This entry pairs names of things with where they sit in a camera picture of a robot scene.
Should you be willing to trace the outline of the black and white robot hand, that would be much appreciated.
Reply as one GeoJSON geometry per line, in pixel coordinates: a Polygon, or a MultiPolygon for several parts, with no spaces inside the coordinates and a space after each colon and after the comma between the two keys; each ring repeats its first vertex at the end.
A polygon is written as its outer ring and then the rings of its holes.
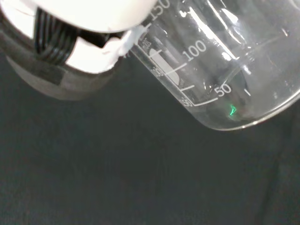
{"type": "Polygon", "coordinates": [[[105,86],[154,0],[3,0],[0,48],[35,90],[78,101],[105,86]]]}

